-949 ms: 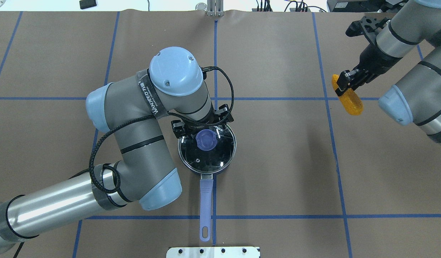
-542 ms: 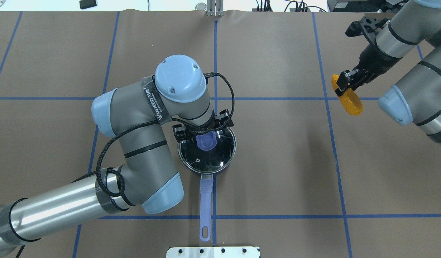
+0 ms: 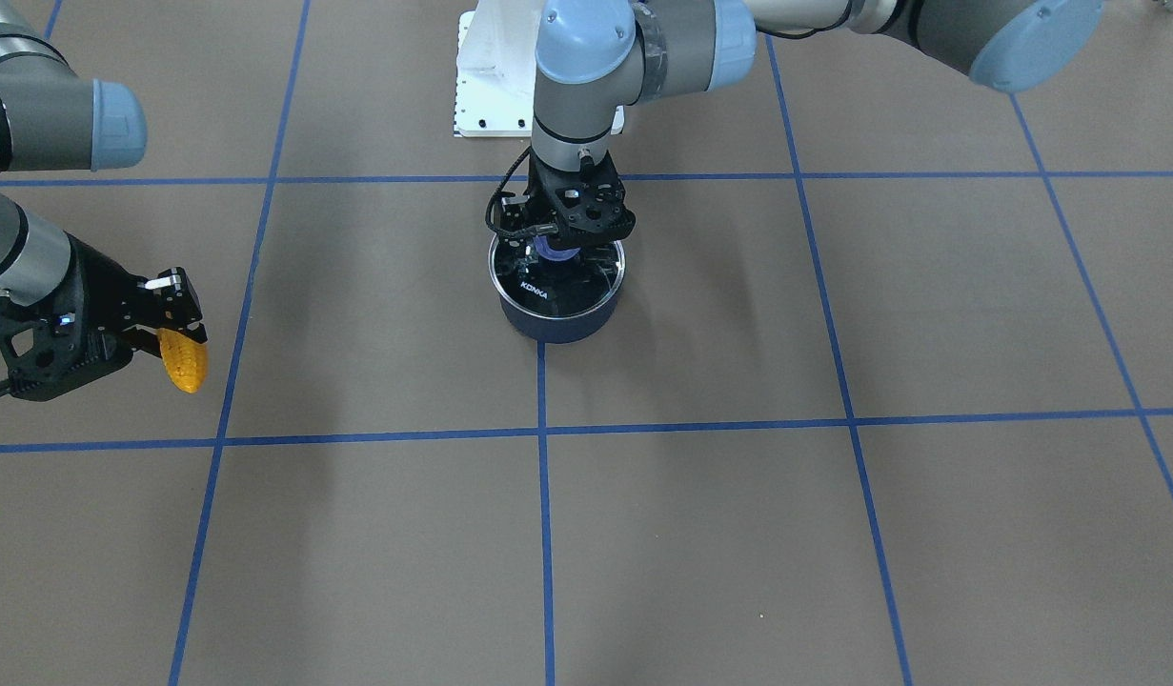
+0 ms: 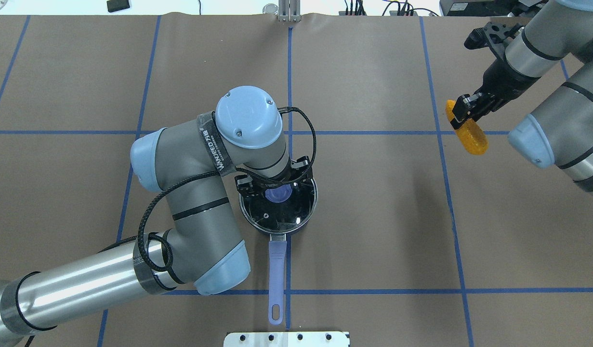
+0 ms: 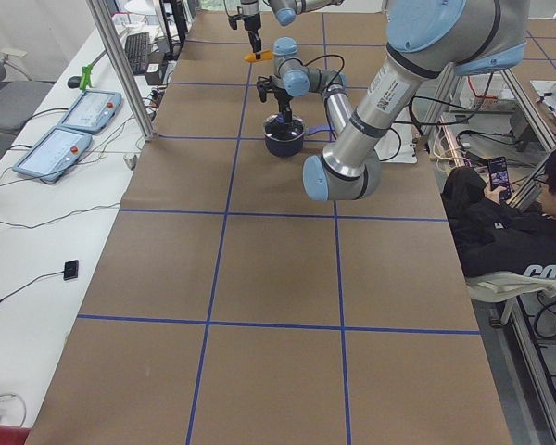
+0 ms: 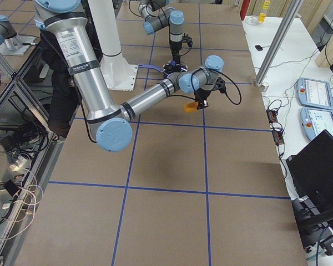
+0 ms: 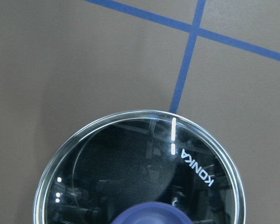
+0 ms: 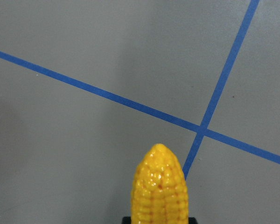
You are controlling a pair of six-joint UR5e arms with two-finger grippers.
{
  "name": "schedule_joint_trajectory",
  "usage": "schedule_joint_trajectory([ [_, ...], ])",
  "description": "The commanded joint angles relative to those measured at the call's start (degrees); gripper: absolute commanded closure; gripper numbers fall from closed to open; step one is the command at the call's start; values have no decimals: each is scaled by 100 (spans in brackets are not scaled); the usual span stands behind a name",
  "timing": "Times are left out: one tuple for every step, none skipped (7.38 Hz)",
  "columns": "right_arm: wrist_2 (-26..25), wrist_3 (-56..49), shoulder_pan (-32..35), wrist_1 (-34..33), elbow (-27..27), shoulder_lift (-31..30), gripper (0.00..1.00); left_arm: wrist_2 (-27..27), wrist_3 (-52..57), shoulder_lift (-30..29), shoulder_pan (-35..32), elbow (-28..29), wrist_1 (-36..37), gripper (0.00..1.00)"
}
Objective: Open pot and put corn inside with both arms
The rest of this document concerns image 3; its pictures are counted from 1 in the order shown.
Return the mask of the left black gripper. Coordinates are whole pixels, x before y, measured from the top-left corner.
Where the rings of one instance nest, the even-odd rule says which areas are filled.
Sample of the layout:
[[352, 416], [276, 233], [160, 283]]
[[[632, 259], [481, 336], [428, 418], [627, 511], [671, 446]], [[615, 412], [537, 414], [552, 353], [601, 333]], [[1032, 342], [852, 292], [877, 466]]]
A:
[[[524, 159], [530, 161], [526, 191], [506, 192], [506, 183]], [[484, 223], [502, 240], [545, 237], [556, 251], [604, 246], [633, 231], [636, 217], [624, 199], [610, 152], [598, 162], [586, 157], [578, 171], [562, 171], [533, 152], [521, 152], [487, 201]]]

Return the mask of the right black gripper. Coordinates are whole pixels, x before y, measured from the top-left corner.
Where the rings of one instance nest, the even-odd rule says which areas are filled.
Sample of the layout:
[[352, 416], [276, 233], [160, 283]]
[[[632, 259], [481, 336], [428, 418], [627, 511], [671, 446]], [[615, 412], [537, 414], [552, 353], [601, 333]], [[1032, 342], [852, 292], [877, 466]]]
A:
[[0, 286], [0, 398], [47, 401], [123, 369], [133, 353], [171, 331], [206, 344], [206, 326], [184, 269], [152, 279], [69, 239], [68, 269], [41, 299]]

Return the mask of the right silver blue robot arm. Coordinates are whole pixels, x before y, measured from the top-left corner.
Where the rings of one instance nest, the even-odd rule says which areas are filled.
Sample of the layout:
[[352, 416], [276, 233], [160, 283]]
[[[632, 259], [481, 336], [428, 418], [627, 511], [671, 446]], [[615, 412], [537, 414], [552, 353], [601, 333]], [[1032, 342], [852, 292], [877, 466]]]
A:
[[[0, 175], [133, 168], [145, 113], [124, 84], [82, 79], [0, 1]], [[47, 401], [160, 356], [178, 390], [206, 382], [206, 326], [184, 269], [137, 276], [0, 192], [0, 398]]]

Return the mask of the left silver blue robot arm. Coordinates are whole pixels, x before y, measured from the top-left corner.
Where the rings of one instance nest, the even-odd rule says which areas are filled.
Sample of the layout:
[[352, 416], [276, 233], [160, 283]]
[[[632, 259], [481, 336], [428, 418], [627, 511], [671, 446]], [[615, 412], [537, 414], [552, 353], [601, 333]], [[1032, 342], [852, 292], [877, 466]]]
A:
[[992, 91], [1028, 91], [1069, 64], [1101, 1], [518, 1], [509, 25], [533, 40], [526, 192], [499, 188], [483, 222], [499, 240], [552, 252], [633, 231], [611, 157], [613, 113], [735, 84], [761, 35], [890, 36]]

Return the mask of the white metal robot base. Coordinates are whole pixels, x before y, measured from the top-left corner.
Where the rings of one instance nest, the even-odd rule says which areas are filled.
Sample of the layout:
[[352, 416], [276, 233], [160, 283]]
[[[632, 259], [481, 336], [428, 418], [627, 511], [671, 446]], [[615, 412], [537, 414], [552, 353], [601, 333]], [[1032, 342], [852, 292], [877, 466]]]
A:
[[455, 133], [461, 136], [530, 136], [552, 104], [536, 101], [547, 79], [569, 113], [585, 114], [579, 138], [622, 129], [621, 101], [603, 122], [585, 90], [619, 69], [636, 43], [626, 1], [480, 1], [457, 26]]

